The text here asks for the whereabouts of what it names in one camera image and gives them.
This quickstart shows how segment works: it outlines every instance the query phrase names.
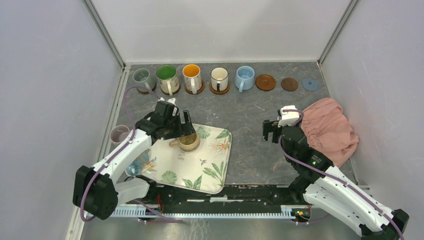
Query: tray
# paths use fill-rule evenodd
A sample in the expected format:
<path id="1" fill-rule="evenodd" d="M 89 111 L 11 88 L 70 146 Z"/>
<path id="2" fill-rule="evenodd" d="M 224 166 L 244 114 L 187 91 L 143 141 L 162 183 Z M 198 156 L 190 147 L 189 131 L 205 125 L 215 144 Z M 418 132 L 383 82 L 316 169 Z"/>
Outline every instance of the tray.
<path id="1" fill-rule="evenodd" d="M 193 124 L 200 146 L 192 152 L 169 147 L 158 140 L 125 170 L 128 176 L 144 175 L 158 183 L 208 194 L 224 186 L 233 136 L 227 129 Z"/>

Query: brown coaster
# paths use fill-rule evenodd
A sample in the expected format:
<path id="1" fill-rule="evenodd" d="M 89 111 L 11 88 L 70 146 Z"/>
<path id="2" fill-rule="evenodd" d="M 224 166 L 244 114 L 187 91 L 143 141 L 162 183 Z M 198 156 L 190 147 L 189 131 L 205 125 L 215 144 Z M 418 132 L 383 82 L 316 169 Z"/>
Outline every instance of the brown coaster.
<path id="1" fill-rule="evenodd" d="M 180 91 L 180 89 L 181 89 L 181 84 L 179 85 L 178 89 L 177 89 L 175 92 L 173 92 L 173 93 L 172 93 L 172 95 L 175 95 L 176 93 L 178 93 L 178 92 Z M 169 96 L 169 93 L 164 92 L 164 91 L 162 90 L 162 88 L 161 88 L 160 90 L 162 91 L 162 93 L 163 93 L 163 94 L 165 94 L 165 95 L 168 95 L 168 96 Z"/>
<path id="2" fill-rule="evenodd" d="M 190 90 L 188 90 L 188 89 L 187 89 L 187 87 L 186 87 L 186 85 L 185 85 L 185 84 L 184 84 L 184 88 L 185 88 L 185 91 L 186 91 L 187 93 L 189 93 L 189 94 L 193 94 L 193 92 L 192 92 L 192 91 L 190 91 Z M 201 87 L 200 87 L 200 89 L 199 89 L 199 90 L 197 90 L 197 93 L 196 93 L 196 94 L 201 93 L 201 92 L 203 91 L 203 89 L 205 89 L 205 82 L 202 80 L 202 81 L 201 81 Z"/>
<path id="3" fill-rule="evenodd" d="M 217 90 L 215 90 L 215 89 L 212 87 L 212 84 L 209 84 L 209 88 L 210 88 L 210 91 L 211 91 L 212 93 L 214 93 L 214 94 L 218 94 L 218 95 L 226 94 L 226 93 L 228 92 L 228 90 L 230 90 L 230 83 L 228 83 L 228 86 L 226 87 L 226 89 L 224 89 L 224 90 L 222 90 L 222 91 L 217 91 Z"/>
<path id="4" fill-rule="evenodd" d="M 155 85 L 154 85 L 153 89 L 151 90 L 152 92 L 156 89 L 156 86 L 157 86 L 157 84 L 155 84 Z M 148 92 L 148 91 L 141 91 L 141 90 L 139 90 L 138 88 L 137 88 L 137 92 L 138 92 L 139 94 L 144 94 L 144 95 L 146 95 L 146 94 L 149 94 L 149 93 L 150 93 L 150 92 Z"/>
<path id="5" fill-rule="evenodd" d="M 276 79 L 269 74 L 261 74 L 257 76 L 255 84 L 262 91 L 271 91 L 276 87 Z"/>
<path id="6" fill-rule="evenodd" d="M 286 77 L 281 81 L 281 87 L 290 92 L 298 89 L 298 86 L 298 81 L 291 77 Z"/>

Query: pink cloth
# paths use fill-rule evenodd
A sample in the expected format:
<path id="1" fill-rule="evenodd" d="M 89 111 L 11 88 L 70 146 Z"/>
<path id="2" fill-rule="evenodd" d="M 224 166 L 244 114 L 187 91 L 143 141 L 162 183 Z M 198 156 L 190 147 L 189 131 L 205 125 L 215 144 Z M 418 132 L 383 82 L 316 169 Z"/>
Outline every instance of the pink cloth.
<path id="1" fill-rule="evenodd" d="M 327 97 L 308 106 L 303 113 L 300 128 L 309 146 L 341 167 L 355 152 L 359 142 L 354 129 L 343 115 L 342 106 Z"/>

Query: blue coaster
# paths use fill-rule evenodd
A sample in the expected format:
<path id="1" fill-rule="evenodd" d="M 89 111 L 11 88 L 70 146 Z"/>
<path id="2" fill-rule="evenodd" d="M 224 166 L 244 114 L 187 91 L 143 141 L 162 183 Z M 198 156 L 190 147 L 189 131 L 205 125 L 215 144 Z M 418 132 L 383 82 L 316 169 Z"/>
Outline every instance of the blue coaster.
<path id="1" fill-rule="evenodd" d="M 316 91 L 318 89 L 318 82 L 312 78 L 302 80 L 303 87 L 308 91 Z"/>

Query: light blue mug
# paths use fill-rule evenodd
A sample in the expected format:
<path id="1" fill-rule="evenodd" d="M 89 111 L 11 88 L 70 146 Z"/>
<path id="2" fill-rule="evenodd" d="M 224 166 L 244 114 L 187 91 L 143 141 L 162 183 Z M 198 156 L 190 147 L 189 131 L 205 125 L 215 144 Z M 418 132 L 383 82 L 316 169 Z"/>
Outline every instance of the light blue mug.
<path id="1" fill-rule="evenodd" d="M 249 90 L 255 84 L 255 71 L 250 66 L 241 66 L 235 74 L 235 86 L 241 93 L 243 90 Z"/>

